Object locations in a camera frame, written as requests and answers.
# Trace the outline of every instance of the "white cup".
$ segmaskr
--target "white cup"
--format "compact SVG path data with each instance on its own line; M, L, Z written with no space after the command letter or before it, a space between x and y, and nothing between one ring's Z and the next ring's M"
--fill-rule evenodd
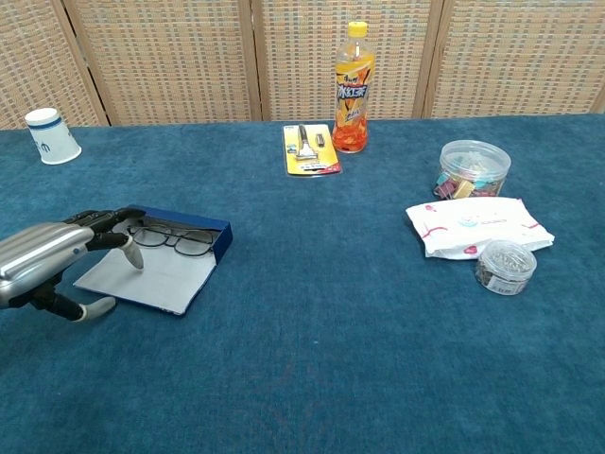
M31 111L26 115L26 123L43 163L63 164L82 152L57 109L45 107Z

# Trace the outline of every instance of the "plastic bottle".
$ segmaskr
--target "plastic bottle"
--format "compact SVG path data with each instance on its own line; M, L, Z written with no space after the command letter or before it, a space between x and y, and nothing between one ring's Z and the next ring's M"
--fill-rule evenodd
M349 38L337 51L337 115L332 131L335 149L357 153L368 143L368 95L376 54L364 40L365 22L349 23Z

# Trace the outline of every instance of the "metal robotic arm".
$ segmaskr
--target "metal robotic arm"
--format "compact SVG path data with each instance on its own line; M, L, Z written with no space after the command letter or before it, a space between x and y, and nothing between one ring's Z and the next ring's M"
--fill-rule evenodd
M132 237L113 233L142 210L85 211L61 222L45 222L0 241L0 309L31 303L73 322L91 320L115 306L107 297L80 305L55 291L63 272L87 252L119 248L134 268L143 268L143 256Z

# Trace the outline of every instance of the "clear plastic jar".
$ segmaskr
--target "clear plastic jar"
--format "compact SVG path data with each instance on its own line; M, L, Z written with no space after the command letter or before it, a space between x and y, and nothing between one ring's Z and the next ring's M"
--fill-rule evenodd
M510 168L501 148L476 140L457 140L441 150L441 171L433 193L442 200L495 197Z
M490 242L476 263L475 276L481 285L500 295L516 295L536 270L536 257L514 241Z

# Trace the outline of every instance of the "wet wipes package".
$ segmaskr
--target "wet wipes package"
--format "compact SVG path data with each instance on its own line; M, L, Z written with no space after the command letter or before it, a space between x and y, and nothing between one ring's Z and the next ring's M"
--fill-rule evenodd
M514 241L536 251L551 246L555 239L520 199L436 201L411 206L406 213L423 240L426 257L475 259L496 239Z

